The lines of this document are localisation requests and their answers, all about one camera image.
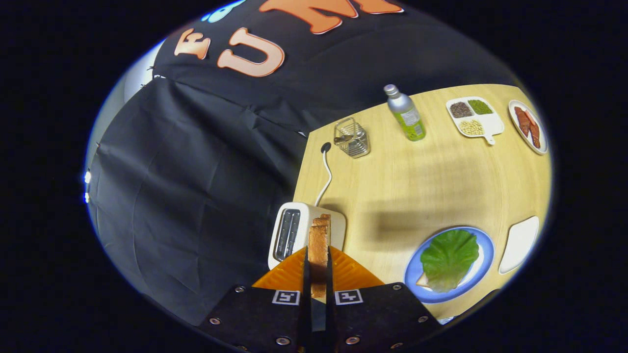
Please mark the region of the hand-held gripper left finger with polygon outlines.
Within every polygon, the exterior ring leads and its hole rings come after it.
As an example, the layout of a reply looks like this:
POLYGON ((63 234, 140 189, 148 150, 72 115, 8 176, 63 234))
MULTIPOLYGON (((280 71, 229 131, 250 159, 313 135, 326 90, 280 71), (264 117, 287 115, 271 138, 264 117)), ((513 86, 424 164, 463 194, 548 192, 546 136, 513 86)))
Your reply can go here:
POLYGON ((308 248, 289 259, 297 266, 296 290, 236 284, 199 330, 238 353, 305 353, 312 335, 308 248))

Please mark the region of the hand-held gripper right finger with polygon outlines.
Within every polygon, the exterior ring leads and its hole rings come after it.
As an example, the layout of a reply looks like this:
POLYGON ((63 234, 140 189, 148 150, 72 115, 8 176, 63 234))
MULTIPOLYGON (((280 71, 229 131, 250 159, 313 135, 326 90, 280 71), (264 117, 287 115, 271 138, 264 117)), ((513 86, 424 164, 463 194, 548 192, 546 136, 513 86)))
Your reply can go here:
POLYGON ((404 283, 375 284, 375 275, 328 248, 328 353, 403 353, 442 331, 442 324, 404 283))

